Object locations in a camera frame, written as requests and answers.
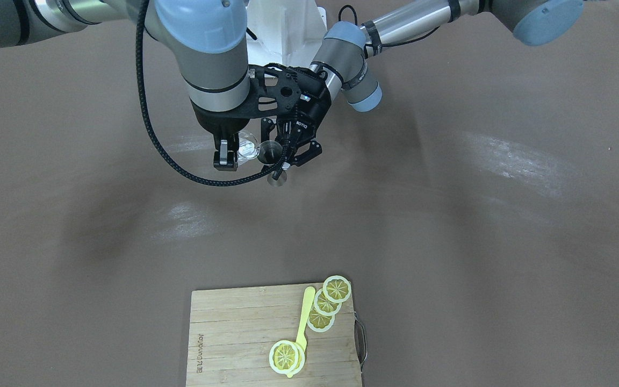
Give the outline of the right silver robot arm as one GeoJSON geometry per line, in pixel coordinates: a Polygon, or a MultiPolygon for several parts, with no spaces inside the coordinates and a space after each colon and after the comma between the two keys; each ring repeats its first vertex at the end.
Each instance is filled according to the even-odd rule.
{"type": "Polygon", "coordinates": [[[166,46],[186,83],[199,124],[213,135],[213,165],[237,169],[247,118],[216,118],[250,93],[244,1],[0,1],[0,47],[40,42],[89,25],[127,19],[166,46]]]}

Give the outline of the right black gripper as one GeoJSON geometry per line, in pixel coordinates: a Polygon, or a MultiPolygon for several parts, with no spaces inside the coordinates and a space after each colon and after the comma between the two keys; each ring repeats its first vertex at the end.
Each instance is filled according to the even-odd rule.
{"type": "Polygon", "coordinates": [[[238,133],[248,125],[250,118],[229,117],[217,115],[214,112],[204,110],[195,102],[191,103],[197,122],[214,139],[214,169],[219,171],[236,171],[238,169],[238,133]]]}

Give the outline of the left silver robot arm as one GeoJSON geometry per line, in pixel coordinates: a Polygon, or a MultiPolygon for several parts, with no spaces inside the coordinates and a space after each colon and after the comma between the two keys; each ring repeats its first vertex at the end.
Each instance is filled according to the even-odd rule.
{"type": "Polygon", "coordinates": [[[423,41],[462,17],[484,13],[526,46],[542,46],[565,34],[583,8],[582,1],[414,1],[361,24],[339,20],[300,70],[318,76],[332,98],[344,93],[354,110],[368,112],[383,96],[369,58],[423,41]]]}

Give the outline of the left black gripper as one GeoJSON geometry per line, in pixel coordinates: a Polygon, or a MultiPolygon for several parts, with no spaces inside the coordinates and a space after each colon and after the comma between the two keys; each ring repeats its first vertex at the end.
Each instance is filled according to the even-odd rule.
{"type": "MultiPolygon", "coordinates": [[[[301,81],[300,98],[290,113],[283,115],[283,141],[309,143],[309,147],[299,155],[287,157],[285,164],[300,167],[322,154],[322,146],[316,134],[324,120],[332,99],[324,81],[301,81]]],[[[275,120],[261,118],[260,141],[270,141],[271,133],[277,127],[275,120]]]]}

